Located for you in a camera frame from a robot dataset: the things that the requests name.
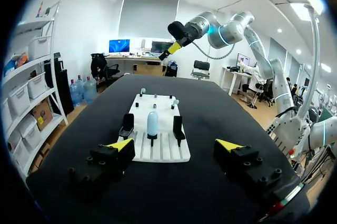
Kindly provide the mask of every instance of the light blue bottle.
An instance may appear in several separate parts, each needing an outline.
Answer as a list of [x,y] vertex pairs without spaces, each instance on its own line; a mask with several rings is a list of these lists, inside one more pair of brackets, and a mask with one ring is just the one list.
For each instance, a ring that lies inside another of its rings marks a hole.
[[83,89],[84,89],[84,100],[85,103],[91,103],[97,96],[97,89],[96,89],[96,80],[90,79],[88,76],[87,81],[84,82]]
[[74,80],[71,80],[71,85],[69,86],[70,95],[74,107],[79,106],[82,102],[81,90],[78,84],[74,83]]
[[77,76],[77,81],[76,81],[76,84],[79,86],[79,88],[80,88],[80,90],[81,90],[81,94],[82,94],[82,99],[84,99],[84,89],[83,89],[83,84],[84,84],[84,82],[83,82],[83,80],[81,79],[81,76],[80,75],[78,75]]
[[150,112],[147,117],[147,136],[148,138],[156,139],[158,135],[158,114]]

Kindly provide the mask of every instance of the computer monitor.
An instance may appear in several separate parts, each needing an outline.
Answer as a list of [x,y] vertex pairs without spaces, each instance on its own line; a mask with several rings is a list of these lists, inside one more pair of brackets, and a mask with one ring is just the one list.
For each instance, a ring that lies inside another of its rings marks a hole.
[[237,62],[236,62],[236,66],[239,66],[239,59],[241,60],[241,62],[244,65],[249,66],[249,62],[251,61],[251,59],[249,57],[246,57],[240,53],[237,54]]
[[310,79],[305,78],[304,86],[308,87],[310,83]]
[[163,53],[167,49],[169,49],[173,43],[170,42],[152,42],[151,53]]
[[130,39],[110,40],[109,53],[130,52]]

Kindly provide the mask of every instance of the black tablecloth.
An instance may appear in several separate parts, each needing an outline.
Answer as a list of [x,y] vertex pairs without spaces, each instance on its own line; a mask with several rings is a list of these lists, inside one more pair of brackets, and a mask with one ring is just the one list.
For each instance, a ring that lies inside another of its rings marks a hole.
[[[189,162],[132,162],[103,198],[84,204],[63,186],[68,167],[85,160],[97,144],[111,144],[135,95],[174,95],[191,152]],[[258,206],[228,181],[213,159],[216,138],[252,145],[284,178],[289,162],[260,125],[213,82],[128,75],[89,104],[60,136],[27,185],[44,213],[61,223],[247,223]]]

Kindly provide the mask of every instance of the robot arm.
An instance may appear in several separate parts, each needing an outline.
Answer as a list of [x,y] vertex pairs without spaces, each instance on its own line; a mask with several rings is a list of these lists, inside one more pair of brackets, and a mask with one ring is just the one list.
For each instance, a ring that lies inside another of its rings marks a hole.
[[273,92],[278,113],[284,113],[294,104],[283,74],[282,64],[279,59],[272,61],[266,59],[265,50],[259,36],[249,26],[253,21],[254,16],[250,12],[233,15],[225,25],[221,25],[211,12],[201,13],[187,22],[185,26],[175,21],[168,26],[168,31],[176,39],[176,42],[160,56],[160,59],[163,60],[169,54],[206,34],[210,45],[215,49],[235,44],[245,37],[256,58],[261,76],[265,79],[274,79]]
[[[292,155],[294,157],[309,149],[309,136],[312,137],[313,141],[311,148],[333,142],[333,139],[326,139],[324,142],[319,141],[319,139],[322,139],[323,132],[326,132],[326,127],[323,127],[323,124],[316,124],[310,129],[309,124],[305,121],[305,113],[303,112],[306,109],[305,107],[301,107],[300,115],[295,115],[293,111],[294,103],[281,61],[279,59],[266,59],[265,50],[259,36],[249,26],[253,21],[254,16],[250,12],[241,12],[233,15],[225,25],[221,25],[214,14],[204,12],[185,25],[180,22],[173,22],[168,26],[168,31],[176,39],[176,42],[160,56],[160,59],[163,60],[181,47],[187,46],[206,34],[210,45],[215,49],[235,44],[245,37],[256,58],[261,76],[265,79],[273,78],[273,95],[278,115],[267,129],[267,133],[276,134],[274,141],[278,148],[286,156]],[[333,121],[335,120],[330,118],[326,123],[334,124]]]

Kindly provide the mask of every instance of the shelf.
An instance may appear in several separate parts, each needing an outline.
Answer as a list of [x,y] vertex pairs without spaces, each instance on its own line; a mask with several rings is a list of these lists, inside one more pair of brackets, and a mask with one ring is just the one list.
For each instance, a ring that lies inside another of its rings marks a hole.
[[25,32],[41,29],[44,26],[46,26],[49,22],[52,22],[53,20],[54,20],[53,17],[38,17],[28,22],[26,21],[20,22],[14,29],[13,35],[16,36]]
[[37,155],[37,153],[39,152],[39,150],[41,149],[42,145],[44,144],[44,142],[46,141],[46,139],[48,138],[48,136],[54,131],[54,129],[60,124],[60,122],[63,120],[63,117],[61,115],[58,114],[54,114],[53,113],[53,119],[51,120],[50,123],[48,123],[48,125],[41,131],[41,142],[36,146],[36,148],[32,151],[32,153],[30,153],[30,156],[28,158],[28,161],[25,165],[25,168],[23,169],[24,174],[27,176],[29,169],[35,159],[35,156]]
[[13,132],[13,130],[17,127],[17,125],[20,123],[20,121],[36,106],[38,105],[43,99],[47,98],[50,94],[52,94],[55,91],[55,88],[48,89],[44,93],[42,93],[40,96],[36,97],[35,99],[31,99],[31,105],[20,115],[17,116],[13,122],[12,125],[9,127],[8,131],[6,132],[6,140],[8,140],[9,136]]
[[44,57],[40,57],[37,58],[35,60],[32,60],[26,64],[24,64],[23,66],[20,66],[19,68],[16,68],[14,71],[10,72],[8,75],[6,75],[3,79],[2,79],[2,85],[4,85],[5,83],[7,83],[11,78],[15,77],[16,75],[18,75],[19,73],[23,72],[24,70],[27,70],[28,68],[37,65],[39,63],[42,63],[43,61],[46,60],[50,60],[51,56],[47,55]]

